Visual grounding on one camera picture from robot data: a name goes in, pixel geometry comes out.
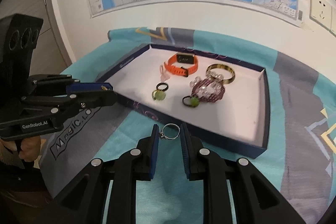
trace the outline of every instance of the silver ring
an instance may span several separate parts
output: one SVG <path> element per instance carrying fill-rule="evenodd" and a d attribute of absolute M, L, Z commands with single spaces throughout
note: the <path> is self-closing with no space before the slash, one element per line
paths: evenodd
<path fill-rule="evenodd" d="M 174 137 L 174 138 L 169 138 L 169 137 L 167 137 L 167 136 L 165 135 L 165 133 L 164 133 L 163 131 L 165 130 L 165 128 L 166 128 L 167 126 L 174 126 L 174 127 L 176 127 L 176 128 L 178 129 L 178 134 L 177 134 L 176 137 Z M 179 136 L 180 136 L 180 127 L 179 127 L 178 125 L 174 124 L 174 123 L 168 123 L 168 124 L 166 124 L 166 125 L 163 127 L 163 129 L 161 130 L 161 132 L 160 132 L 160 138 L 161 138 L 161 139 L 175 140 L 175 139 L 177 139 Z"/>

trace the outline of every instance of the white wall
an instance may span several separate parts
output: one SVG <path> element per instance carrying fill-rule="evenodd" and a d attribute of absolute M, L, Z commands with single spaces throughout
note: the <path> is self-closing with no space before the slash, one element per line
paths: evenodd
<path fill-rule="evenodd" d="M 52 0 L 73 61 L 107 42 L 111 29 L 159 26 L 223 33 L 271 47 L 311 66 L 336 83 L 336 38 L 307 19 L 303 28 L 259 12 L 211 3 L 162 3 L 116 10 L 95 18 L 88 0 Z M 335 0 L 327 0 L 336 7 Z M 305 0 L 306 11 L 309 0 Z"/>

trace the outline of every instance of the human hand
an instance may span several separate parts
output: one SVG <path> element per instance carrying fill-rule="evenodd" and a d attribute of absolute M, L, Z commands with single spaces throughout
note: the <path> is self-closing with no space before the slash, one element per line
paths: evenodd
<path fill-rule="evenodd" d="M 1 139 L 0 142 L 9 150 L 17 151 L 15 142 L 5 142 Z M 40 149 L 41 149 L 40 136 L 23 139 L 21 142 L 21 151 L 19 153 L 19 158 L 27 162 L 34 161 L 40 154 Z"/>

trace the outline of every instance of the barcode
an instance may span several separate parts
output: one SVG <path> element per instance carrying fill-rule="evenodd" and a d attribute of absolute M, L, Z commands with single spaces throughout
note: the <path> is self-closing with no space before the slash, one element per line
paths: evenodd
<path fill-rule="evenodd" d="M 303 15 L 303 12 L 302 12 L 302 11 L 299 11 L 298 20 L 302 21 L 302 15 Z"/>

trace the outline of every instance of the green gemstone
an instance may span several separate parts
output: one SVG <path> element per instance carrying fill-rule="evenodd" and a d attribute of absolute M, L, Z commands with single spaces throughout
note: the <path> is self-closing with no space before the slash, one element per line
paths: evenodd
<path fill-rule="evenodd" d="M 197 107 L 200 104 L 200 101 L 197 97 L 192 97 L 190 99 L 190 104 L 192 107 Z"/>
<path fill-rule="evenodd" d="M 166 93 L 162 90 L 158 90 L 155 92 L 154 98 L 155 100 L 162 101 L 164 98 L 166 98 Z"/>

